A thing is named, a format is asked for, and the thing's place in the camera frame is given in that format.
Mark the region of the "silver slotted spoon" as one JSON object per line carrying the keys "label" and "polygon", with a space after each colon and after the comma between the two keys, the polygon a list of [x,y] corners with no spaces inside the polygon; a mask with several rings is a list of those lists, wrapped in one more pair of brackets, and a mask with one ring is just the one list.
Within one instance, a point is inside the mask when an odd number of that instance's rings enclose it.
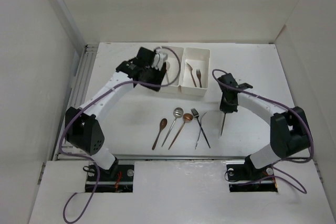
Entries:
{"label": "silver slotted spoon", "polygon": [[168,132],[167,132],[167,134],[165,136],[165,138],[164,138],[164,141],[163,141],[163,143],[161,145],[162,147],[164,146],[167,138],[169,137],[169,135],[171,133],[171,130],[172,130],[172,128],[175,125],[176,120],[179,119],[179,118],[181,118],[183,116],[183,113],[184,113],[184,110],[182,108],[180,108],[180,107],[177,107],[177,108],[174,109],[174,111],[173,111],[174,121],[172,122],[172,124],[171,124],[171,126],[170,126],[170,128],[169,128],[169,130],[168,130]]}

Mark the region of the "copper metal spoon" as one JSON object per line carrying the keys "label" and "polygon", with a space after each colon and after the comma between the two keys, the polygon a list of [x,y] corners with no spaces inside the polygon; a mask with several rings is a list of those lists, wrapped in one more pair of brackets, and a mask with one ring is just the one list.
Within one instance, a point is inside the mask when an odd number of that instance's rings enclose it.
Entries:
{"label": "copper metal spoon", "polygon": [[180,129],[178,130],[177,134],[175,135],[175,137],[174,137],[173,141],[171,142],[171,144],[170,144],[168,150],[171,149],[171,147],[173,146],[173,144],[174,144],[175,141],[177,140],[177,138],[178,138],[178,136],[180,135],[180,133],[181,133],[181,131],[182,131],[184,125],[185,125],[186,123],[190,123],[190,122],[192,121],[192,119],[193,119],[193,115],[190,114],[190,113],[185,113],[185,114],[183,115],[183,124],[181,125]]}

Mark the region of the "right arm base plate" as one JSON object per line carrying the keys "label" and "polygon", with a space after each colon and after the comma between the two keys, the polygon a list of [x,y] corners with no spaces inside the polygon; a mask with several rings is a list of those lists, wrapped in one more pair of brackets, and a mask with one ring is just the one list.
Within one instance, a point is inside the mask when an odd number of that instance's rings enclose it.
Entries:
{"label": "right arm base plate", "polygon": [[226,163],[225,179],[231,193],[278,192],[271,165],[249,170],[242,162]]}

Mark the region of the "brown wooden spoon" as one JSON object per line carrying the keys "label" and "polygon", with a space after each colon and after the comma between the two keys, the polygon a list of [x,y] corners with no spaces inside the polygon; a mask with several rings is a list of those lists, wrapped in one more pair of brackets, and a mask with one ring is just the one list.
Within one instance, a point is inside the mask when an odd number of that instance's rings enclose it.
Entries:
{"label": "brown wooden spoon", "polygon": [[159,141],[160,134],[161,134],[161,132],[164,130],[164,128],[165,128],[166,126],[167,126],[167,118],[163,118],[163,119],[160,121],[159,132],[158,132],[158,134],[157,134],[157,136],[156,136],[156,139],[155,139],[155,141],[154,141],[154,143],[153,143],[153,145],[152,145],[152,150],[155,150],[156,145],[157,145],[157,143],[158,143],[158,141]]}

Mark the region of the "dark wooden fork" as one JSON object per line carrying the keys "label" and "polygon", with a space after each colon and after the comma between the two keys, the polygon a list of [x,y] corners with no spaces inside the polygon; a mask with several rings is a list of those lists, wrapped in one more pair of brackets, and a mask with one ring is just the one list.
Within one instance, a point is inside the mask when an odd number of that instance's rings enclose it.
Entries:
{"label": "dark wooden fork", "polygon": [[202,75],[201,75],[201,71],[199,69],[196,70],[196,76],[197,76],[199,84],[200,84],[199,86],[200,86],[200,88],[202,88],[203,87],[202,86],[202,80],[201,80]]}

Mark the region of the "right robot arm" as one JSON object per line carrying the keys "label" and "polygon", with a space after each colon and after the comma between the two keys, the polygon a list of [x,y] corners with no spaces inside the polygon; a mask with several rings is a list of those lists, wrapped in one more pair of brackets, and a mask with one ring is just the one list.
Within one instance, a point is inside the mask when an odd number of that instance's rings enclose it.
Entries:
{"label": "right robot arm", "polygon": [[309,149],[313,156],[312,134],[304,110],[290,108],[280,102],[262,97],[250,90],[248,83],[238,84],[231,73],[216,79],[222,91],[219,109],[231,114],[243,107],[265,121],[270,127],[269,144],[245,157],[243,164],[228,167],[232,181],[260,179],[263,172],[278,161],[289,161],[293,154]]}

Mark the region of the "copper metal fork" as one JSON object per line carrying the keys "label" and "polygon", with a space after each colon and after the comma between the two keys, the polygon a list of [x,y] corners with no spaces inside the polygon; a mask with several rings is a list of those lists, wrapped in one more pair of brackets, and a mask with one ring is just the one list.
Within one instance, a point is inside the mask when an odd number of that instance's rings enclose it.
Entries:
{"label": "copper metal fork", "polygon": [[195,82],[195,78],[194,78],[194,75],[193,75],[193,68],[192,68],[192,66],[188,62],[186,62],[186,65],[187,65],[187,67],[188,67],[188,69],[190,71],[190,75],[191,75],[194,87],[197,87],[196,82]]}

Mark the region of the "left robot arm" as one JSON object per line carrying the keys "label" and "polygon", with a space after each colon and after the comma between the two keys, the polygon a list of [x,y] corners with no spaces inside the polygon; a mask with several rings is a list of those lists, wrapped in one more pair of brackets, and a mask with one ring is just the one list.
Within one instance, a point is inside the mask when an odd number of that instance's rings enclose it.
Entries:
{"label": "left robot arm", "polygon": [[117,159],[104,146],[100,123],[137,84],[159,91],[166,74],[167,57],[165,52],[140,47],[134,58],[117,66],[112,77],[91,100],[77,109],[70,107],[66,111],[65,139],[84,151],[101,169],[111,171]]}

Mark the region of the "black handled fork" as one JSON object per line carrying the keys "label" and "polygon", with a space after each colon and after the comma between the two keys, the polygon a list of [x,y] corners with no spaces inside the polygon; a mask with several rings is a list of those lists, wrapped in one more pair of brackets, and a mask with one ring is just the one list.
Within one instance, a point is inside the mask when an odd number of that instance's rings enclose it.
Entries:
{"label": "black handled fork", "polygon": [[207,138],[207,136],[206,136],[206,134],[205,134],[205,132],[204,132],[204,130],[203,130],[203,127],[202,127],[202,124],[201,124],[201,119],[200,119],[200,117],[199,117],[199,113],[198,113],[198,111],[197,111],[195,108],[192,108],[192,109],[191,109],[191,112],[192,112],[193,117],[197,120],[197,122],[198,122],[198,124],[199,124],[199,134],[202,134],[202,135],[203,135],[203,137],[204,137],[204,139],[205,139],[205,141],[206,141],[208,147],[210,148],[211,146],[210,146],[209,141],[208,141],[208,138]]}

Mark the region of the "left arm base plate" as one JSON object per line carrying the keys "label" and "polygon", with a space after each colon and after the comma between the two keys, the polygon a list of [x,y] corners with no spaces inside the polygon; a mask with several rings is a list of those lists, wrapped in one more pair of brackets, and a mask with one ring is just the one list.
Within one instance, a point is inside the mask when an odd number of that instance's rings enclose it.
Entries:
{"label": "left arm base plate", "polygon": [[[89,164],[82,168],[87,173],[85,182],[85,192],[91,193],[97,182],[97,168],[94,164]],[[96,193],[132,193],[134,179],[133,164],[119,164],[112,172],[99,169],[100,177],[96,188]]]}

